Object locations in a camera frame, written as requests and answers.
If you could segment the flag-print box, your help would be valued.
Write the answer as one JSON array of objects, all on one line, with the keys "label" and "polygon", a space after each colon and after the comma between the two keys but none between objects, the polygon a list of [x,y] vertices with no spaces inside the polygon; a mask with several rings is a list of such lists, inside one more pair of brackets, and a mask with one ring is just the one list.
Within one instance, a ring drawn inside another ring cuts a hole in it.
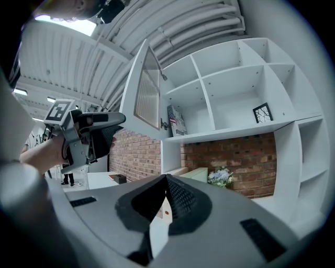
[{"label": "flag-print box", "polygon": [[174,137],[187,135],[187,130],[182,114],[173,105],[169,105],[167,107],[167,113],[172,135]]}]

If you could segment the pale flower bouquet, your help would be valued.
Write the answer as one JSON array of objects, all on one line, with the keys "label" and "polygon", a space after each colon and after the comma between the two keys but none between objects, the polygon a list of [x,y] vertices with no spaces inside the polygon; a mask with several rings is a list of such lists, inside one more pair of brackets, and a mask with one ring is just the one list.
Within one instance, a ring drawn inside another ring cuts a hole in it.
[{"label": "pale flower bouquet", "polygon": [[207,176],[207,182],[211,185],[226,188],[233,181],[233,172],[230,172],[227,167],[218,166],[214,171]]}]

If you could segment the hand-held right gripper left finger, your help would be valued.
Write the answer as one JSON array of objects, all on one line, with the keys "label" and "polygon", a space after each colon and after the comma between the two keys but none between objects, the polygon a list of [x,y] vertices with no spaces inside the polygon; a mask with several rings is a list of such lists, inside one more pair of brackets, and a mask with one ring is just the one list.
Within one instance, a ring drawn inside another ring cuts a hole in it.
[{"label": "hand-held right gripper left finger", "polygon": [[164,175],[64,194],[64,226],[80,267],[168,267],[168,227],[150,223],[169,191]]}]

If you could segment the beige box file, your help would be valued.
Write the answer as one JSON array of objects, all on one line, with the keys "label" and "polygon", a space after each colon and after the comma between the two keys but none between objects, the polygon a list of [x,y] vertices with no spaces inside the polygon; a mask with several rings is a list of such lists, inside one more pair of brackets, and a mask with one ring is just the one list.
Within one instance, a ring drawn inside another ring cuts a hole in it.
[{"label": "beige box file", "polygon": [[167,174],[181,176],[181,175],[183,175],[187,172],[188,172],[188,167],[179,167],[177,169],[173,169],[173,170],[168,171]]}]

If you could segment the white ribbed-glass cabinet door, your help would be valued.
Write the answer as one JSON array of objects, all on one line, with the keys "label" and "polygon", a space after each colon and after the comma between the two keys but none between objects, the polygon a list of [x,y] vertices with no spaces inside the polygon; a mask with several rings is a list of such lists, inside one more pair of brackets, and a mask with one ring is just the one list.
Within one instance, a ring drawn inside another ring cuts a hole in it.
[{"label": "white ribbed-glass cabinet door", "polygon": [[126,116],[123,127],[151,139],[163,140],[168,132],[161,127],[160,64],[146,39],[142,43],[124,88],[120,112]]}]

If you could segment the person's left forearm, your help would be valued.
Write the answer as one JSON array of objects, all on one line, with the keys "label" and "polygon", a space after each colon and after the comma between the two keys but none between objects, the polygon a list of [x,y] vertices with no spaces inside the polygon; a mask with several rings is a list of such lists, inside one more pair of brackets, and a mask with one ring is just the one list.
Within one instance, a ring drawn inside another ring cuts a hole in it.
[{"label": "person's left forearm", "polygon": [[65,159],[66,145],[63,135],[54,136],[52,139],[22,153],[19,160],[21,163],[33,166],[39,174],[43,175],[56,165],[68,164]]}]

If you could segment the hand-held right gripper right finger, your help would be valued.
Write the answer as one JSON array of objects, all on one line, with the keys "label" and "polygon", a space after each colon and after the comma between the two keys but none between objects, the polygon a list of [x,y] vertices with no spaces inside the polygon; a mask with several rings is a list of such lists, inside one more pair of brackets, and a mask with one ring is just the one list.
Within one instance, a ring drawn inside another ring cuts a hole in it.
[{"label": "hand-held right gripper right finger", "polygon": [[284,222],[241,194],[165,178],[173,220],[154,268],[261,268],[297,242]]}]

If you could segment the bundle of white ceiling pipes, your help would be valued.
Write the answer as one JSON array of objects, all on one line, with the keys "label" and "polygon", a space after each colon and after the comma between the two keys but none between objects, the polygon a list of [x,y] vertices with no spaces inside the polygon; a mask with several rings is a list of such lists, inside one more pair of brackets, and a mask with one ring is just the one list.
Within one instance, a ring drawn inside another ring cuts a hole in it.
[{"label": "bundle of white ceiling pipes", "polygon": [[245,36],[238,0],[125,0],[102,36],[134,57],[144,40],[168,65],[206,46]]}]

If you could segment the black picture frame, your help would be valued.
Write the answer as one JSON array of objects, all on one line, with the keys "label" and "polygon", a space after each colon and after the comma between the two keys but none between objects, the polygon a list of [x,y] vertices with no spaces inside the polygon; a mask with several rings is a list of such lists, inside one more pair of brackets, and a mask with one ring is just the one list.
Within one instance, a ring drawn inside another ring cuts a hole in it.
[{"label": "black picture frame", "polygon": [[273,121],[273,116],[268,106],[268,103],[264,103],[254,108],[253,114],[255,116],[257,124]]}]

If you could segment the white shelf desk unit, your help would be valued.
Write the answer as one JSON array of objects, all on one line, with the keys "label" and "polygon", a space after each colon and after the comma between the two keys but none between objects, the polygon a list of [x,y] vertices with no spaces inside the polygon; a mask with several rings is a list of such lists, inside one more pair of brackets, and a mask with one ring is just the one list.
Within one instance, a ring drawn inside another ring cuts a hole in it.
[{"label": "white shelf desk unit", "polygon": [[[164,99],[177,108],[187,135],[166,141],[196,143],[274,133],[274,197],[284,206],[303,200],[320,210],[329,178],[330,146],[315,91],[301,69],[266,38],[201,49],[163,70]],[[253,109],[268,103],[273,121],[256,123]]]}]

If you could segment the large ceiling light panel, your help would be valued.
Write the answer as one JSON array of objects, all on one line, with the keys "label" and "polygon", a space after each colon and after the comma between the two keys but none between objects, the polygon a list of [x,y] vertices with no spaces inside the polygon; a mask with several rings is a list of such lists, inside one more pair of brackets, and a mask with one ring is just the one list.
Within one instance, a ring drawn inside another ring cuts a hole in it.
[{"label": "large ceiling light panel", "polygon": [[89,20],[76,20],[76,21],[68,22],[65,20],[52,19],[50,16],[47,16],[47,15],[40,15],[36,17],[35,20],[60,25],[60,26],[78,31],[87,36],[91,36],[93,31],[96,28],[96,24]]}]

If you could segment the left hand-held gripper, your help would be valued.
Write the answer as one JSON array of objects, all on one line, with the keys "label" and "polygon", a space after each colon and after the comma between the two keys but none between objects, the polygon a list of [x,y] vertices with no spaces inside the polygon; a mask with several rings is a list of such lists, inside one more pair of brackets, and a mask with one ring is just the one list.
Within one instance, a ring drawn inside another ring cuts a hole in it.
[{"label": "left hand-held gripper", "polygon": [[[50,136],[61,135],[64,138],[61,153],[67,164],[62,173],[73,173],[108,155],[113,136],[123,129],[119,125],[125,121],[126,116],[117,112],[82,113],[71,99],[56,99],[43,120]],[[82,143],[79,130],[92,130],[90,159],[87,156],[88,145]]]}]

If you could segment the white side table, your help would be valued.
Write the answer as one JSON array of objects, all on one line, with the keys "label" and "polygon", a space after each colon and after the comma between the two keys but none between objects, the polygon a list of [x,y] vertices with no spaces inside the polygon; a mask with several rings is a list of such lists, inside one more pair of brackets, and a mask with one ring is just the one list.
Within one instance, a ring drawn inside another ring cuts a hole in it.
[{"label": "white side table", "polygon": [[88,189],[106,188],[119,185],[109,178],[111,174],[118,174],[117,172],[89,172],[87,173]]}]

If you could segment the pale green box file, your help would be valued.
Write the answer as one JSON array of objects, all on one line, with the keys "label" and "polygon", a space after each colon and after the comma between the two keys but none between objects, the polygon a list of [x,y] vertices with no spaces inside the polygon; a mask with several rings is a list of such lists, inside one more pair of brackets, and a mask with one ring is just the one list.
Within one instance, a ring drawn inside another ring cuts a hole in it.
[{"label": "pale green box file", "polygon": [[180,175],[180,177],[189,178],[195,181],[208,183],[208,168],[207,167],[199,167],[192,171],[189,171],[185,174]]}]

